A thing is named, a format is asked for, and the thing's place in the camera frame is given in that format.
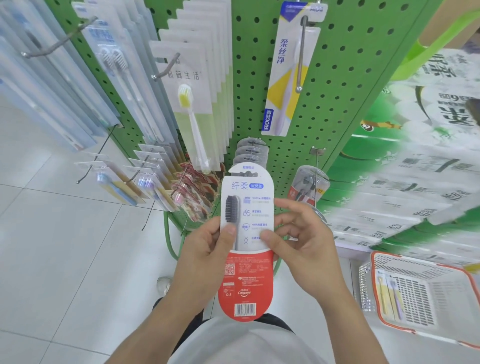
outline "black pants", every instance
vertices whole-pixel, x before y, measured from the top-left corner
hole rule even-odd
[[[153,309],[155,309],[156,305],[160,302],[161,298],[155,302],[153,305]],[[179,346],[196,330],[200,327],[201,324],[207,322],[208,320],[204,320],[204,311],[202,310],[197,316],[193,318],[193,320],[188,324],[187,328],[183,332],[182,336],[180,337],[177,346],[173,349],[172,354],[179,348]],[[278,326],[279,328],[284,328],[285,330],[292,331],[290,327],[280,318],[272,314],[263,314],[255,321],[262,322],[264,324]]]

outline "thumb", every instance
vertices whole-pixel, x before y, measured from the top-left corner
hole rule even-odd
[[[288,245],[285,240],[271,230],[263,230],[260,239],[268,245],[285,263],[290,263],[296,257],[297,251]]]
[[[217,259],[223,261],[227,260],[228,253],[233,248],[233,243],[237,237],[237,227],[233,224],[226,225],[218,236],[216,241],[215,249],[212,252],[212,255],[216,256]]]

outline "hand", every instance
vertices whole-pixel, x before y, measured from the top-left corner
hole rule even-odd
[[[275,232],[264,230],[260,238],[290,268],[294,280],[322,308],[349,294],[343,279],[332,231],[303,202],[275,199],[275,205],[290,210],[275,216]],[[294,240],[283,240],[289,235]]]
[[[165,298],[192,317],[201,312],[222,284],[225,262],[235,237],[233,224],[220,231],[219,216],[193,231],[185,239]]]

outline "stack of tissue packages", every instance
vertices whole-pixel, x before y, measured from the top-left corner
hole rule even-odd
[[[479,67],[480,55],[443,49],[383,89],[328,170],[331,186],[317,204],[337,245],[480,262],[480,127],[465,105],[480,98]],[[451,222],[466,217],[468,228]],[[414,237],[426,224],[429,238]]]

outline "green display rack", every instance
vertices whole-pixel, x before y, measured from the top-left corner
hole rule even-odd
[[[69,0],[46,0],[66,32],[79,23]],[[267,169],[276,196],[285,197],[301,165],[315,165],[312,146],[325,148],[318,167],[327,171],[383,86],[418,39],[442,0],[324,0],[328,13],[305,79],[288,136],[263,138],[270,147]],[[145,0],[157,28],[167,28],[182,0]],[[237,142],[261,137],[264,105],[280,7],[279,0],[232,0],[235,131],[226,166]],[[113,140],[128,157],[142,134],[82,35],[73,44],[121,113],[124,129]],[[198,224],[183,212],[171,214],[181,231]]]

